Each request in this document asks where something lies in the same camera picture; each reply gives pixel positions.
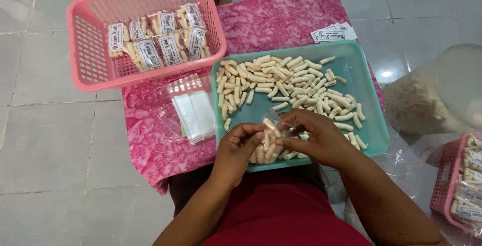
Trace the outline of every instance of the pink patterned fabric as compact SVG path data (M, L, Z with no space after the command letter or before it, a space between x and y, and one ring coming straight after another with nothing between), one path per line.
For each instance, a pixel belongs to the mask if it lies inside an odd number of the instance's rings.
M313 44L310 32L335 22L349 22L340 0L248 0L217 9L227 39L228 55ZM208 71L196 70L123 88L131 161L162 195L167 193L169 176L214 162L214 138L197 145L187 140L169 142L166 139L172 135L172 130L158 118L165 105L171 103L164 87L167 83L194 72ZM382 93L373 73L372 78L383 107ZM176 125L179 119L172 111L168 113Z

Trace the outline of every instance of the pink basket with packaged snacks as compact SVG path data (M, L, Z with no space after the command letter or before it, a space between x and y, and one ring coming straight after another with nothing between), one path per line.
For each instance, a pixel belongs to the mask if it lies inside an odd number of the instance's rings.
M482 140L465 133L444 146L431 210L447 221L482 238Z
M194 17L185 9L191 7L197 11ZM165 25L159 21L169 15L181 16L174 25L179 32L162 34ZM196 26L201 17L203 25ZM67 9L67 22L72 80L87 92L208 67L226 52L214 0L74 0ZM136 34L136 27L147 31L142 41L131 33ZM119 31L120 39L113 35ZM114 51L119 42L119 51Z

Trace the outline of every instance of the pink plastic basket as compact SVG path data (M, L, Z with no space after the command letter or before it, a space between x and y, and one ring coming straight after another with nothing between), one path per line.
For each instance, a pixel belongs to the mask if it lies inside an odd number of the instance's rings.
M139 73L129 55L112 60L107 52L107 26L180 5L200 3L211 57ZM74 0L67 8L72 80L87 92L120 88L158 77L210 66L226 53L226 38L214 0Z
M440 214L443 214L451 225L461 228L467 233L476 235L473 229L454 220L450 214L450 207L455 193L455 187L458 181L458 169L462 160L463 151L470 133L465 133L458 140L451 141L443 148L443 156L440 162L440 169L437 175L437 181L433 189L430 208Z

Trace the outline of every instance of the red shirt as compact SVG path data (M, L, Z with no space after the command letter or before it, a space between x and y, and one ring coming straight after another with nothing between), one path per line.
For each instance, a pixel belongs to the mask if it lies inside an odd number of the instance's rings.
M202 245L372 244L335 216L320 189L264 171L244 176L232 191L216 232Z

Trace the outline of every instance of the person's left hand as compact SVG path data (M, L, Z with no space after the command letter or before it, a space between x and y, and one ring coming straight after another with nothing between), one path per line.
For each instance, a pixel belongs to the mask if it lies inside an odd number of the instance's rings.
M264 137L263 124L244 123L233 127L219 142L209 179L229 189L237 187L251 154Z

